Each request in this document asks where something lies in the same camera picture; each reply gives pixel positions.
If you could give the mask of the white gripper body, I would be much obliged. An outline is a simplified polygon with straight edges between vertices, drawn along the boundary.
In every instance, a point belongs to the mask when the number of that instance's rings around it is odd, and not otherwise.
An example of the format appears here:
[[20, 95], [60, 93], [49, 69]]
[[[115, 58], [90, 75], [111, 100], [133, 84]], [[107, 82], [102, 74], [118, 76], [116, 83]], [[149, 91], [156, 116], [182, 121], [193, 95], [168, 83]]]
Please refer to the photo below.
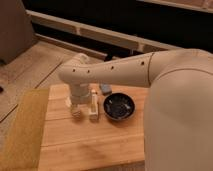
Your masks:
[[88, 84], [72, 84], [70, 88], [70, 100], [73, 104], [86, 104], [91, 101], [91, 90]]

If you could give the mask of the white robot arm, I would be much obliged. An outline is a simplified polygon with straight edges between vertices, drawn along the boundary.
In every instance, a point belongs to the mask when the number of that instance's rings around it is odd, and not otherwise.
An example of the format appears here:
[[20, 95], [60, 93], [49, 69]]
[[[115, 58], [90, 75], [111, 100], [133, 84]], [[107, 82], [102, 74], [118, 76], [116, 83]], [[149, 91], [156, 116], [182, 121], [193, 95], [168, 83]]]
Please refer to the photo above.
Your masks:
[[78, 54], [60, 79], [71, 102], [89, 97], [90, 83], [147, 87], [146, 171], [213, 171], [213, 54], [200, 49], [158, 51], [91, 64]]

